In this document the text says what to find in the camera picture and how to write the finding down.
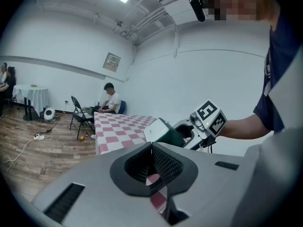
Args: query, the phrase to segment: woman in black shirt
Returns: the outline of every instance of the woman in black shirt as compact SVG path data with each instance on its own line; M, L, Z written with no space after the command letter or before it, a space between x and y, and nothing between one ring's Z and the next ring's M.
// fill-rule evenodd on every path
M0 119L3 117L3 104L5 98L11 98L13 95L13 89L16 84L15 68L8 67L7 78L0 88Z

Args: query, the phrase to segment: white cable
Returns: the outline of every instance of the white cable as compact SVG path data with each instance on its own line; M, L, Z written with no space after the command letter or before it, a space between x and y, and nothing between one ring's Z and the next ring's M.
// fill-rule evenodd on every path
M70 120L61 120L60 122L58 122L58 123L52 128L52 133L51 133L51 135L45 137L45 139L51 137L51 136L53 135L54 129L57 127L58 124L60 124L60 123L63 122L63 121L68 121L68 122L70 122ZM8 159L7 161L5 161L5 162L3 162L4 158L2 159L2 162L3 162L4 164L7 163L7 162L11 162L9 168L6 170L5 177L6 177L6 175L8 174L9 170L11 169L11 167L13 166L13 162L15 162L15 161L22 155L22 153L23 153L25 147L26 147L32 140L33 140L33 139L31 139L28 143L26 143L26 144L24 145L24 147L23 147L21 153L20 153L14 160L11 160L10 157L9 157L9 155L5 155L5 156L4 156L4 158L5 158L5 157L8 157L8 158L9 158L9 159Z

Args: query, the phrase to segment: checkered tablecloth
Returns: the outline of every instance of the checkered tablecloth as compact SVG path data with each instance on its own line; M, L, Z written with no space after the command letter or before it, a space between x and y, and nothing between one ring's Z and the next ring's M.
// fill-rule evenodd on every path
M143 130L156 120L148 116L98 112L94 114L94 119L97 155L146 142ZM158 178L158 174L149 176L146 184L150 185ZM163 212L166 206L166 187L151 196L151 202L157 211Z

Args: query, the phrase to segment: white t-shirt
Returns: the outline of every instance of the white t-shirt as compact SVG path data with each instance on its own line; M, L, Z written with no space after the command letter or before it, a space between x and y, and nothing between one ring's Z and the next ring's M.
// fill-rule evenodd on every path
M119 99L119 94L117 92L115 92L113 95L108 96L107 106L109 108L112 108L114 104L117 104L115 112L118 113L121 106L121 100Z
M5 79L6 79L6 72L4 72L4 73L1 75L0 81L1 81L2 83L4 83Z

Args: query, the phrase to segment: person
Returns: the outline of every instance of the person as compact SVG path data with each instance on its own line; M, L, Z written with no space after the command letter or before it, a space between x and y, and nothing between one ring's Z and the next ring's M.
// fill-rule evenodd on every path
M2 75L0 77L0 87L4 84L5 79L6 79L6 69L7 69L7 63L3 63L2 67L1 67L1 72Z
M229 120L220 136L249 140L265 136L270 131L279 133L284 125L268 93L285 73L300 47L292 24L275 0L213 0L213 6L236 20L265 21L270 25L263 92L254 114L241 120Z
M8 67L7 78L5 80L4 86L0 88L0 119L3 118L4 99L12 97L15 84L15 68Z
M95 106L91 112L94 115L95 112L99 113L111 113L117 114L121 106L121 100L119 94L115 91L114 85L112 83L106 83L104 90L108 94L108 99L101 105ZM91 135L92 139L96 138L96 134Z

